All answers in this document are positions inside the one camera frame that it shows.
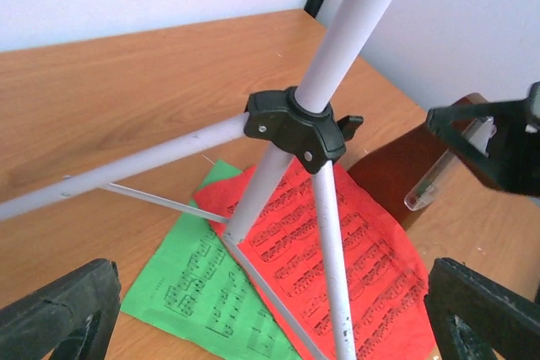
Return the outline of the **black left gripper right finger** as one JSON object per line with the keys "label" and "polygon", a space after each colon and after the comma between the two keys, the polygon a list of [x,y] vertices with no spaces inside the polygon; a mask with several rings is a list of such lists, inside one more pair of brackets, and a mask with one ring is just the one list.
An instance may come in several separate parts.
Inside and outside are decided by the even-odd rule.
{"label": "black left gripper right finger", "polygon": [[424,304],[443,359],[538,359],[539,304],[438,258]]}

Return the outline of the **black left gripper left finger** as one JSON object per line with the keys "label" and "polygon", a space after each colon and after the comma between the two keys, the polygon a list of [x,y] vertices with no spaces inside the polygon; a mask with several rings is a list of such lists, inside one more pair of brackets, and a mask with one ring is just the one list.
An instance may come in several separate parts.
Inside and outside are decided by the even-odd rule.
{"label": "black left gripper left finger", "polygon": [[116,263],[99,258],[7,305],[1,358],[105,358],[121,289]]}

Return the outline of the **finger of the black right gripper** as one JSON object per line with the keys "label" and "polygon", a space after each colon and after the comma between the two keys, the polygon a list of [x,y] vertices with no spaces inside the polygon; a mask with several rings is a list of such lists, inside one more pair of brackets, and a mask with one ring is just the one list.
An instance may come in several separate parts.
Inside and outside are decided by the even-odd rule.
{"label": "finger of the black right gripper", "polygon": [[429,110],[429,131],[486,187],[539,196],[539,83],[524,99]]}

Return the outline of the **clear plastic metronome cover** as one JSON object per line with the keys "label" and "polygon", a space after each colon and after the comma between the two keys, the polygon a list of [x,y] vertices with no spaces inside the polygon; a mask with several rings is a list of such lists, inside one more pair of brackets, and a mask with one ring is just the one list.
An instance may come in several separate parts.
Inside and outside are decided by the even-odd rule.
{"label": "clear plastic metronome cover", "polygon": [[[496,133],[492,117],[475,119],[462,135],[484,156],[488,156],[487,146]],[[420,211],[436,200],[451,174],[461,164],[461,160],[450,150],[445,150],[434,165],[405,196],[405,206],[413,212]]]}

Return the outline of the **red sheet music page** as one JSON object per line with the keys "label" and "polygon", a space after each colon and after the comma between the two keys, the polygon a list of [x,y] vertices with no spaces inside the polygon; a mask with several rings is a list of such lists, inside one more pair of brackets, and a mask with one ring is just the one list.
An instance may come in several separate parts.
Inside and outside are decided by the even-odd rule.
{"label": "red sheet music page", "polygon": [[[435,347],[427,271],[401,225],[347,171],[334,169],[359,359],[425,359]],[[330,301],[310,175],[293,162],[246,238],[231,245],[264,302],[276,296],[316,356],[334,359]]]}

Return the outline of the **brown wooden metronome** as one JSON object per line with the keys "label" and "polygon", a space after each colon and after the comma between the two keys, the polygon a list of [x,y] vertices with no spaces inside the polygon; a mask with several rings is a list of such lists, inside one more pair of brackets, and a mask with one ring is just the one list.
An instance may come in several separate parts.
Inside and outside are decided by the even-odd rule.
{"label": "brown wooden metronome", "polygon": [[447,149],[420,124],[365,155],[348,174],[407,230],[426,209],[410,211],[404,198]]}

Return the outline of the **green sheet music page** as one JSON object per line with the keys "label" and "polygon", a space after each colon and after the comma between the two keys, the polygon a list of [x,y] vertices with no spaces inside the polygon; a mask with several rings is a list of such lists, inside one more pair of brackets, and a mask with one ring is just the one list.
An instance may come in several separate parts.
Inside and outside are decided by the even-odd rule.
{"label": "green sheet music page", "polygon": [[140,272],[121,311],[223,359],[297,359],[209,222],[183,213]]}

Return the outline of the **white tripod music stand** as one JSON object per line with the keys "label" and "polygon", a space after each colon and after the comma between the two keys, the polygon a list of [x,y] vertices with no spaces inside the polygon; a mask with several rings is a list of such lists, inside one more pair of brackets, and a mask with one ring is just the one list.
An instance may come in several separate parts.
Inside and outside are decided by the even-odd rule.
{"label": "white tripod music stand", "polygon": [[351,116],[336,121],[330,100],[391,2],[343,0],[298,87],[252,94],[242,114],[6,201],[1,205],[2,219],[96,188],[189,212],[188,205],[127,188],[121,185],[121,180],[240,137],[265,140],[268,148],[262,161],[233,216],[225,222],[224,244],[261,286],[310,353],[319,357],[321,353],[315,342],[239,248],[291,162],[298,160],[310,174],[315,193],[337,357],[354,358],[353,323],[332,164],[345,153],[345,143],[359,127],[360,120]]}

